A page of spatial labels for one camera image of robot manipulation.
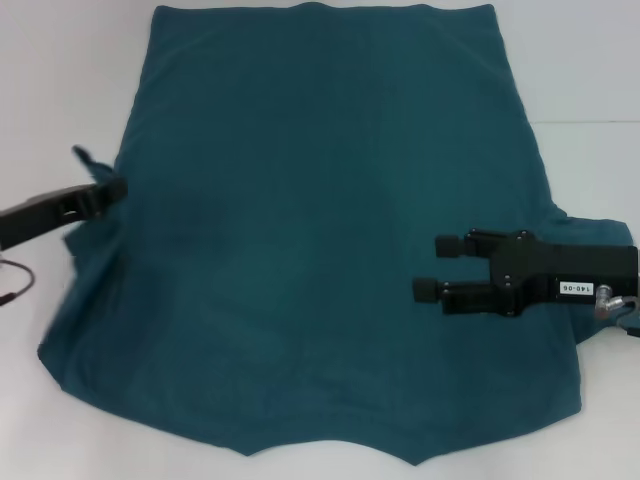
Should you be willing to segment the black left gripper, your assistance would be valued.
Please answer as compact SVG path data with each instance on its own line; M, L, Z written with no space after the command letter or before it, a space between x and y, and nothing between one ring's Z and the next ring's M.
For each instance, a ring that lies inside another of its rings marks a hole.
M128 194L122 177L64 188L1 211L1 249L9 250L63 226L102 217Z

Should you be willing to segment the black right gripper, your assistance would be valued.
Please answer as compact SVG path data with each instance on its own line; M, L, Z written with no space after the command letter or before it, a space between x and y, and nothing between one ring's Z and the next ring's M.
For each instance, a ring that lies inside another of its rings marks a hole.
M438 258L487 258L489 282L414 278L416 303L437 304L445 315L518 316L540 303L590 304L595 314L638 298L638 250L633 246L570 245L542 241L527 231L506 235L471 229L435 238Z

